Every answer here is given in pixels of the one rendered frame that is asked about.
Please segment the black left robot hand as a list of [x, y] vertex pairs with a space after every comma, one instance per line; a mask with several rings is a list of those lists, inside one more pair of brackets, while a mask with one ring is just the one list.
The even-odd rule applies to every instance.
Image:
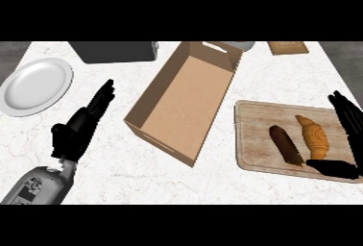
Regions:
[[76, 161], [85, 153], [97, 122], [115, 98], [113, 91], [113, 80], [109, 79], [93, 95], [88, 105], [76, 110], [67, 122], [53, 125], [53, 158]]

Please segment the pale grey round object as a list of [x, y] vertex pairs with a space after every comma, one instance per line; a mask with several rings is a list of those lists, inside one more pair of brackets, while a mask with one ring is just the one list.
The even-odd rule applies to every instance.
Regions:
[[231, 45], [233, 47], [239, 48], [243, 52], [246, 52], [252, 48], [255, 42], [253, 41], [225, 41], [225, 44]]

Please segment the pale wooden cutting board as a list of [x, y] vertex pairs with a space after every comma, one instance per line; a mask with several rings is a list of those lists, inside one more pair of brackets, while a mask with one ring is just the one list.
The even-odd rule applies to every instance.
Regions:
[[302, 159], [306, 160], [309, 158], [309, 151], [302, 138], [302, 127], [296, 120], [296, 115], [299, 115], [321, 126], [329, 142], [326, 160], [342, 160], [354, 163], [345, 139], [345, 130], [332, 109], [239, 100], [234, 110], [236, 162], [242, 169], [363, 184], [363, 177], [352, 180], [324, 176], [305, 164], [287, 164], [270, 137], [270, 127], [277, 125], [286, 131]]

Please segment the brown cardboard box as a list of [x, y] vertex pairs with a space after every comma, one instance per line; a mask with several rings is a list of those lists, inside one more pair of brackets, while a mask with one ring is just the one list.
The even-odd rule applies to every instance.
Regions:
[[124, 119], [132, 133], [184, 164], [199, 150], [236, 74], [242, 49], [183, 41]]

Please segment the dark grey appliance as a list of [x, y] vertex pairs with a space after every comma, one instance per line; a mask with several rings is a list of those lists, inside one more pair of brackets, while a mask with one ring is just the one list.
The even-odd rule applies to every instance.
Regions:
[[69, 41], [84, 63], [152, 62], [157, 57], [154, 41]]

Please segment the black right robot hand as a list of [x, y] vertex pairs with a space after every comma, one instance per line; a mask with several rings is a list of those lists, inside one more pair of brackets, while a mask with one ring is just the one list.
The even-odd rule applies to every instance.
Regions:
[[363, 111], [337, 91], [327, 96], [327, 99], [345, 129], [355, 164], [342, 160], [306, 160], [306, 166], [312, 167], [324, 176], [355, 180], [363, 177]]

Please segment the orange sweet potato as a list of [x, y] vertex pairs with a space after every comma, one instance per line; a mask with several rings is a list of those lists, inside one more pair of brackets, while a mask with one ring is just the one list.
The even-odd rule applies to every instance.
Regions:
[[321, 126], [301, 115], [295, 116], [302, 127], [302, 138], [309, 150], [309, 158], [323, 160], [329, 151], [329, 141]]

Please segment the white oval plate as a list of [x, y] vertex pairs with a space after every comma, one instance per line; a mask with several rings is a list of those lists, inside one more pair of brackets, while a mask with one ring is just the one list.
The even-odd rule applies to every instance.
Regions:
[[25, 117], [45, 110], [60, 99], [72, 84], [69, 63], [57, 58], [29, 62], [0, 85], [0, 111]]

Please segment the brown wooden board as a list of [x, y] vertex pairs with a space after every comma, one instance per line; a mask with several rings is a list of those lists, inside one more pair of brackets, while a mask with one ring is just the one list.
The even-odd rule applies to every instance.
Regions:
[[274, 55], [308, 53], [306, 46], [301, 41], [270, 41], [268, 46]]

